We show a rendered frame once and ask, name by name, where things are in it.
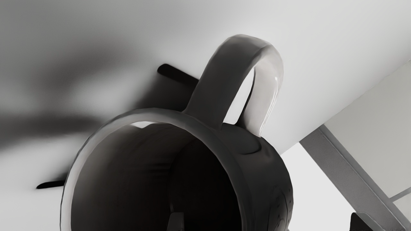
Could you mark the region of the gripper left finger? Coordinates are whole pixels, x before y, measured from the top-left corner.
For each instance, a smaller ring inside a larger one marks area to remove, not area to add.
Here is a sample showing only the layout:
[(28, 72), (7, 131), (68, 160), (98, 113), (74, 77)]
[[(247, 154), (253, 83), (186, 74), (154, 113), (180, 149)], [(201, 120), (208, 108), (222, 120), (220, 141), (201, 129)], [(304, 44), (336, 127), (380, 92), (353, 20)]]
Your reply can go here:
[(173, 212), (170, 214), (166, 231), (185, 231), (183, 212)]

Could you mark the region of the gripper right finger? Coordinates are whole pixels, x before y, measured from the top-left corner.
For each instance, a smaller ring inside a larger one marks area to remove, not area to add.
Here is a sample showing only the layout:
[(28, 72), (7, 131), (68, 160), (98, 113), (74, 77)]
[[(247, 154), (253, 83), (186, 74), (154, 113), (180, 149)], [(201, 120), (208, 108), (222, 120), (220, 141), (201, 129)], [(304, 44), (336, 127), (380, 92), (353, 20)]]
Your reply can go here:
[(379, 224), (367, 213), (354, 212), (350, 219), (350, 231), (379, 231)]

